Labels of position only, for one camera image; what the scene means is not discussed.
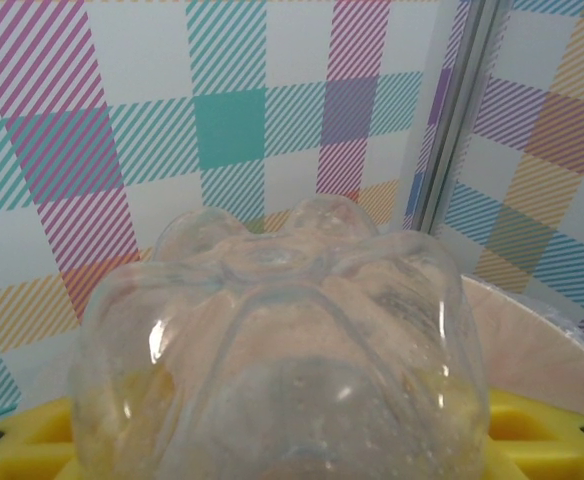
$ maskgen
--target teal square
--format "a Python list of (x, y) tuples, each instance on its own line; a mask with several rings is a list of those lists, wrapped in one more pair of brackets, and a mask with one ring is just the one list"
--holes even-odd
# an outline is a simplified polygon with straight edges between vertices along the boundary
[(265, 89), (194, 97), (203, 170), (265, 157)]

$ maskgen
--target clear plastic bottle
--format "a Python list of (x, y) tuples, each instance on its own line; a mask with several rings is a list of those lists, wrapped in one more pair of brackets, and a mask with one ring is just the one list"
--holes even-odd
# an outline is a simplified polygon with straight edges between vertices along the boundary
[(86, 480), (479, 479), (487, 388), (439, 244), (318, 196), (277, 234), (176, 219), (92, 295), (72, 369)]

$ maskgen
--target plaid backdrop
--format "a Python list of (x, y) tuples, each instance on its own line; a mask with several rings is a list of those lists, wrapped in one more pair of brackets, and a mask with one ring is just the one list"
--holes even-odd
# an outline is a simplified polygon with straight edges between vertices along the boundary
[(0, 413), (188, 209), (274, 231), (325, 192), (387, 224), (438, 10), (1, 1)]
[(584, 0), (515, 0), (437, 234), (584, 330)]

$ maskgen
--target yellow plastic tray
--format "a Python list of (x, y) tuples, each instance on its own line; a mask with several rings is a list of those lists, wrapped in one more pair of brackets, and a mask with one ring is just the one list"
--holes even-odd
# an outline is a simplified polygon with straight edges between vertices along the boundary
[[(584, 416), (491, 394), (484, 480), (584, 480)], [(80, 480), (70, 405), (58, 400), (0, 422), (0, 480)]]

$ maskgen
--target yellow holder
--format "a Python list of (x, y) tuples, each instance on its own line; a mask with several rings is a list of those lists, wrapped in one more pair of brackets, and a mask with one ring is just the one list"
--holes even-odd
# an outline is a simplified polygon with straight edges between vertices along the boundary
[[(490, 397), (484, 480), (584, 480), (584, 416)], [(67, 399), (0, 422), (0, 480), (80, 480)]]

